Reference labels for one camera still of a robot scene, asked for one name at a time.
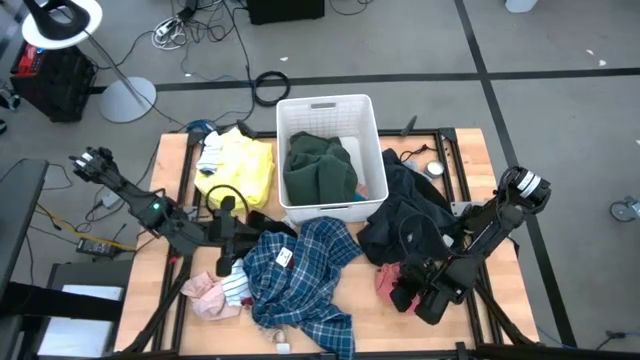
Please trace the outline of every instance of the pink cloth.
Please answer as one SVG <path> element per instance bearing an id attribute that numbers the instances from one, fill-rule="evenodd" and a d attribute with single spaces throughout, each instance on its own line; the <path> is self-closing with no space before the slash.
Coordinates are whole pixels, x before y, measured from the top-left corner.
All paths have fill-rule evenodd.
<path id="1" fill-rule="evenodd" d="M 391 291 L 393 290 L 393 283 L 395 283 L 400 277 L 400 263 L 395 264 L 382 264 L 382 267 L 376 271 L 375 286 L 378 296 L 387 305 L 393 306 L 391 300 Z M 416 310 L 416 306 L 420 302 L 420 297 L 416 296 L 411 301 L 411 306 L 405 312 L 405 314 L 413 314 Z"/>
<path id="2" fill-rule="evenodd" d="M 240 306 L 228 306 L 222 283 L 214 282 L 205 271 L 184 284 L 180 292 L 192 301 L 192 309 L 204 320 L 222 320 L 240 315 Z"/>

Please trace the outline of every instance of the dark green clothing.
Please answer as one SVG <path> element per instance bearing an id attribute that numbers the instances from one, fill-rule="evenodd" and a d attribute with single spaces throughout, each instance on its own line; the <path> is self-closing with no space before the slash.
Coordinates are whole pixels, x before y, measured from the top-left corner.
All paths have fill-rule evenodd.
<path id="1" fill-rule="evenodd" d="M 282 176 L 291 205 L 354 201 L 358 175 L 340 139 L 302 131 L 293 135 L 289 143 Z"/>

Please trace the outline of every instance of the plastic basket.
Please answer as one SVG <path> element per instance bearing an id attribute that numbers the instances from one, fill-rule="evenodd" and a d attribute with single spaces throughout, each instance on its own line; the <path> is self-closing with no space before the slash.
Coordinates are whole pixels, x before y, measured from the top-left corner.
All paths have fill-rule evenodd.
<path id="1" fill-rule="evenodd" d="M 280 204 L 296 224 L 320 216 L 361 222 L 389 195 L 382 163 L 378 129 L 367 95 L 323 96 L 282 100 L 277 106 L 278 190 Z M 292 206 L 282 173 L 289 153 L 289 138 L 306 131 L 325 138 L 340 137 L 351 156 L 358 183 L 366 186 L 367 200 L 336 204 Z"/>

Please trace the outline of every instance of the blue plaid shirt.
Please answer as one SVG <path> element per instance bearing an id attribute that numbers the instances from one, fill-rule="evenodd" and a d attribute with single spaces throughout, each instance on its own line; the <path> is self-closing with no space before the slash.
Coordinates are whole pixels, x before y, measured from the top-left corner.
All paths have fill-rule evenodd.
<path id="1" fill-rule="evenodd" d="M 276 263 L 280 250 L 293 252 L 286 268 Z M 255 300 L 253 320 L 265 328 L 300 327 L 339 359 L 353 358 L 351 315 L 331 304 L 340 270 L 362 254 L 344 222 L 328 217 L 302 224 L 298 238 L 264 232 L 244 259 Z"/>

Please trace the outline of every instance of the wooden table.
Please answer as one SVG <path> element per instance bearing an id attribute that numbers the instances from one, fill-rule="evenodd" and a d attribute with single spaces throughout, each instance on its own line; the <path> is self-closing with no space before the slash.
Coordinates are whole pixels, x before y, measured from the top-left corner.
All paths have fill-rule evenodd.
<path id="1" fill-rule="evenodd" d="M 492 191 L 496 183 L 482 131 L 457 129 L 456 133 L 472 199 L 488 200 L 493 197 Z M 274 144 L 275 161 L 275 139 L 261 141 Z M 392 147 L 398 154 L 405 150 L 415 150 L 422 144 L 435 146 L 433 136 L 381 137 L 380 142 L 382 149 Z M 162 136 L 151 178 L 151 189 L 164 187 L 168 196 L 177 197 L 186 149 L 187 135 Z M 454 184 L 454 194 L 456 200 L 461 201 L 451 151 L 446 149 L 445 152 Z M 198 154 L 199 152 L 194 154 L 193 165 Z M 424 168 L 428 161 L 435 159 L 437 154 L 434 151 L 412 157 L 421 168 Z M 195 170 L 192 170 L 190 190 L 185 197 L 189 201 L 195 191 L 191 185 L 194 174 Z M 442 179 L 436 180 L 434 184 L 443 191 Z M 280 219 L 285 215 L 278 202 L 277 177 L 272 182 L 269 201 L 261 211 L 274 219 Z M 356 241 L 355 233 L 361 228 L 361 223 L 349 224 Z M 150 238 L 150 235 L 141 236 L 138 246 Z M 155 310 L 161 291 L 167 249 L 168 243 L 159 239 L 136 255 L 119 325 L 116 349 L 129 345 Z M 217 248 L 199 248 L 194 255 L 192 275 L 208 271 L 215 276 L 215 263 L 219 252 Z M 509 242 L 503 242 L 487 260 L 487 267 L 496 301 L 523 334 L 536 341 L 536 327 L 513 246 Z M 467 348 L 474 347 L 465 305 L 450 305 L 438 325 L 428 325 L 417 316 L 400 314 L 392 306 L 384 305 L 380 301 L 373 286 L 375 270 L 376 266 L 370 264 L 364 255 L 356 258 L 342 271 L 340 283 L 334 294 L 333 302 L 341 310 L 353 315 L 358 352 L 454 349 L 456 342 L 464 342 Z M 483 333 L 485 339 L 490 340 L 486 311 L 477 295 L 476 298 Z M 163 339 L 165 349 L 170 347 L 174 316 L 175 304 L 167 315 Z M 322 351 L 300 330 L 287 327 L 286 333 L 293 353 Z M 239 317 L 208 322 L 197 318 L 191 311 L 190 304 L 187 305 L 180 354 L 265 354 L 275 353 L 275 350 L 275 346 L 259 334 L 249 312 L 243 310 Z"/>

